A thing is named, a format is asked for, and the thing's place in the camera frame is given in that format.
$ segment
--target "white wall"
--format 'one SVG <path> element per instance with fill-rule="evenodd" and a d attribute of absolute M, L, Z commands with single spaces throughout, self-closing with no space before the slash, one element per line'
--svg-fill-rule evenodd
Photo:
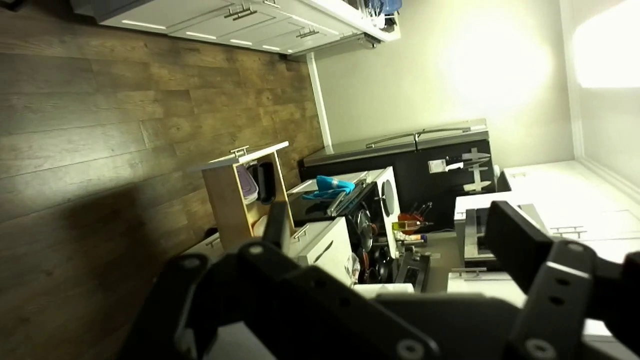
<path fill-rule="evenodd" d="M 640 188 L 640 86 L 593 86 L 583 88 L 574 74 L 572 40 L 576 29 L 618 7 L 621 0 L 574 0 L 563 5 L 564 42 L 570 55 L 570 92 L 576 137 L 584 139 L 584 146 L 576 149 L 591 165 L 611 170 L 618 181 L 629 182 L 639 195 Z M 618 36 L 621 46 L 637 49 L 640 35 L 625 29 L 631 40 Z"/>
<path fill-rule="evenodd" d="M 572 158 L 559 0 L 409 0 L 400 42 L 316 58 L 335 142 L 485 116 L 502 167 Z"/>

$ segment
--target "robotic arm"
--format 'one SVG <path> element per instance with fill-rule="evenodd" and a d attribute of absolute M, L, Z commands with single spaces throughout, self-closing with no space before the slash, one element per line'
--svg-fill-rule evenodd
<path fill-rule="evenodd" d="M 522 311 L 477 295 L 370 302 L 321 269 L 301 269 L 270 239 L 215 265 L 176 256 L 120 359 L 199 360 L 217 344 L 219 327 L 235 322 L 277 359 L 611 359 L 583 342 L 584 319 L 604 321 L 640 355 L 640 254 L 613 265 L 581 243 L 553 243 L 507 203 L 492 205 L 487 243 L 528 295 Z"/>

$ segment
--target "wooden wall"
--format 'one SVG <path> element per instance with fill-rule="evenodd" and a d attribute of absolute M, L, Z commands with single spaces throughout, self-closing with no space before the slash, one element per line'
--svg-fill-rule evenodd
<path fill-rule="evenodd" d="M 0 10 L 0 359 L 113 359 L 158 266 L 215 224 L 192 165 L 321 146 L 306 65 Z"/>

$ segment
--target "wood paneling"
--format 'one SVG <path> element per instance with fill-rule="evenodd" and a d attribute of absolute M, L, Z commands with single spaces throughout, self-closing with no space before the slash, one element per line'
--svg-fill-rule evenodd
<path fill-rule="evenodd" d="M 215 227 L 203 161 L 321 146 L 305 65 L 0 13 L 0 359 L 115 359 L 162 262 Z"/>

